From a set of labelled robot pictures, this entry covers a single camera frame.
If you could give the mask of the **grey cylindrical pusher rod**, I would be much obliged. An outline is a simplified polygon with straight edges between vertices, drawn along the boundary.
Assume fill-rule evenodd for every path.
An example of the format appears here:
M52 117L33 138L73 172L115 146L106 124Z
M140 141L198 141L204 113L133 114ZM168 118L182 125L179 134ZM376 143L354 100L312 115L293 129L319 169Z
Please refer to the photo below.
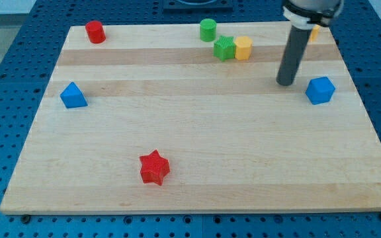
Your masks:
M300 62L310 39L312 29L302 30L291 26L286 47L276 76L281 86L291 86L295 80Z

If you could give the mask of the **robot wrist flange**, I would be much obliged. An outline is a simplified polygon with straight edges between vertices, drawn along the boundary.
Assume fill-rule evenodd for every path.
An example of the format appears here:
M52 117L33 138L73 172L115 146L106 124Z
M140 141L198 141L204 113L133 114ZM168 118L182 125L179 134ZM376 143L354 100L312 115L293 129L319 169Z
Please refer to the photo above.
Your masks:
M283 0L284 17L300 30L330 26L341 14L344 0Z

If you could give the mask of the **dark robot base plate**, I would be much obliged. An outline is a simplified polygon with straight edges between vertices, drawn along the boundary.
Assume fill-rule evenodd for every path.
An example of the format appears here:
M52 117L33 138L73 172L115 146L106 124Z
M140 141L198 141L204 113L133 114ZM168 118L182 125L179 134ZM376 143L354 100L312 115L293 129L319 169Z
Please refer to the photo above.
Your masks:
M233 0L163 0L163 12L232 10Z

